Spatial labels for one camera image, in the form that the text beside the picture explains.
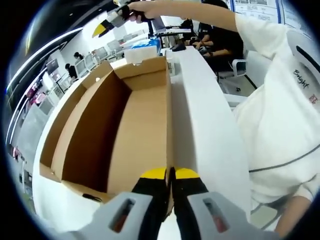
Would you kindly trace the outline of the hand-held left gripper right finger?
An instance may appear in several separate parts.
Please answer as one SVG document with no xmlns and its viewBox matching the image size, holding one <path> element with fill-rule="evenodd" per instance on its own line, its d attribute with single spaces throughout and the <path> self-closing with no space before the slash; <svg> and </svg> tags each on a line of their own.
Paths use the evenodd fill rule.
<svg viewBox="0 0 320 240">
<path fill-rule="evenodd" d="M 171 168 L 174 213 L 183 240 L 276 240 L 257 228 L 246 213 L 218 192 L 210 192 L 188 168 Z"/>
</svg>

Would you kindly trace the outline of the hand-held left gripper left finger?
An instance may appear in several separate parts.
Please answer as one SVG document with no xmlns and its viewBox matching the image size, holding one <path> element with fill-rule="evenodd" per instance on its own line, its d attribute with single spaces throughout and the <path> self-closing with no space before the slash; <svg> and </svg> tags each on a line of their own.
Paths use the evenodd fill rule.
<svg viewBox="0 0 320 240">
<path fill-rule="evenodd" d="M 143 173 L 131 191 L 101 205 L 84 227 L 61 240 L 155 240 L 167 215 L 167 169 Z"/>
</svg>

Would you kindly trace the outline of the person's right hand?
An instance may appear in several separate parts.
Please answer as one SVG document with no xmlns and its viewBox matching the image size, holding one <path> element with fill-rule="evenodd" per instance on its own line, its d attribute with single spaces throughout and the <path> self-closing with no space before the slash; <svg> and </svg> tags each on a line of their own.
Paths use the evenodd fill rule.
<svg viewBox="0 0 320 240">
<path fill-rule="evenodd" d="M 127 21 L 127 20 L 130 20 L 132 17 L 135 17 L 136 19 L 138 17 L 140 17 L 140 20 L 141 22 L 151 22 L 153 21 L 154 19 L 153 18 L 147 18 L 145 13 L 143 11 L 138 11 L 138 10 L 134 10 L 134 9 L 131 9 L 129 7 L 129 9 L 131 10 L 131 12 L 122 12 L 121 10 L 119 12 L 117 12 L 117 14 L 124 20 L 124 21 Z"/>
</svg>

